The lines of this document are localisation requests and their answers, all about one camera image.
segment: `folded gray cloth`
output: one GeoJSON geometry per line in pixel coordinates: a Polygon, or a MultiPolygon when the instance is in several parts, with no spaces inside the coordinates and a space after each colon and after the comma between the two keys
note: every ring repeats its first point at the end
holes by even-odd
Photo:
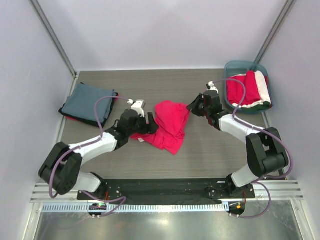
{"type": "MultiPolygon", "coordinates": [[[[114,89],[105,90],[80,83],[76,85],[73,93],[67,98],[64,106],[59,112],[67,117],[75,118],[76,120],[85,120],[82,121],[84,123],[95,123],[91,125],[96,126],[98,125],[94,111],[96,102],[103,97],[116,95],[114,89]]],[[[114,98],[106,98],[97,104],[96,111],[101,124],[106,123],[112,110],[113,100],[114,98]]]]}

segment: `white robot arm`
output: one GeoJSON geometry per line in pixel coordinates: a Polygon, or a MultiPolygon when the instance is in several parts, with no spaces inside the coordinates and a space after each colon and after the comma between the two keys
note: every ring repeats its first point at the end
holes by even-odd
{"type": "Polygon", "coordinates": [[[206,117],[208,123],[219,131],[231,134],[246,144],[247,164],[240,170],[226,177],[226,185],[230,193],[242,190],[243,187],[258,180],[260,177],[278,171],[289,164],[286,150],[272,137],[258,131],[265,130],[279,139],[277,129],[264,129],[240,120],[222,109],[218,89],[212,82],[207,85],[207,91],[188,105],[194,115],[206,117]]]}
{"type": "Polygon", "coordinates": [[[107,129],[102,135],[76,144],[57,143],[40,168],[39,176],[49,183],[54,165],[58,159],[68,150],[79,147],[66,156],[63,160],[64,163],[60,163],[56,170],[52,187],[60,195],[64,195],[70,190],[96,193],[96,196],[103,195],[105,193],[104,180],[95,173],[81,172],[80,168],[83,164],[99,155],[121,148],[133,134],[156,133],[159,126],[150,112],[148,113],[147,123],[144,106],[145,102],[143,100],[135,101],[130,109],[124,111],[114,126],[107,129]],[[98,142],[87,145],[98,139],[100,139],[98,142]]]}

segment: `white fabric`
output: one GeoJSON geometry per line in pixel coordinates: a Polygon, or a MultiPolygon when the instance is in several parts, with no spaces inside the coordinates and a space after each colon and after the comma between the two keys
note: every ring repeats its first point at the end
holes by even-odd
{"type": "Polygon", "coordinates": [[[259,92],[261,101],[271,104],[271,99],[269,96],[266,78],[262,72],[260,72],[260,71],[255,72],[255,81],[256,81],[256,85],[258,87],[258,92],[259,92]]]}

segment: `blue basket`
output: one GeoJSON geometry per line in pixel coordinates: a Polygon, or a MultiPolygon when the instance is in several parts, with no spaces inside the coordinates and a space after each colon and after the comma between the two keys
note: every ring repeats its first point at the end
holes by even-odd
{"type": "MultiPolygon", "coordinates": [[[[247,74],[248,71],[254,71],[254,72],[260,71],[264,76],[267,76],[268,92],[271,99],[271,106],[273,106],[273,101],[272,101],[271,92],[270,92],[270,78],[268,76],[267,70],[262,65],[251,62],[251,61],[230,61],[224,67],[224,77],[227,79],[235,75],[247,74]]],[[[228,107],[235,109],[235,107],[228,101],[228,98],[227,98],[227,82],[226,81],[223,83],[223,87],[224,87],[224,99],[226,104],[228,105],[228,107]]],[[[263,113],[267,110],[268,109],[249,112],[249,111],[243,111],[241,108],[239,108],[238,112],[242,112],[244,114],[258,114],[258,113],[263,113]]]]}

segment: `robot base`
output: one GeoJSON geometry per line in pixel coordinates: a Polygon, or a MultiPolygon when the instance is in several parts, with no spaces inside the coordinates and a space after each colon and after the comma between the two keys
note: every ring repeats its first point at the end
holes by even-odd
{"type": "MultiPolygon", "coordinates": [[[[220,199],[247,199],[256,197],[251,184],[244,189],[228,192],[225,178],[190,179],[103,179],[108,199],[126,196],[126,205],[212,205],[220,199]]],[[[78,200],[90,200],[78,194],[78,200]]]]}

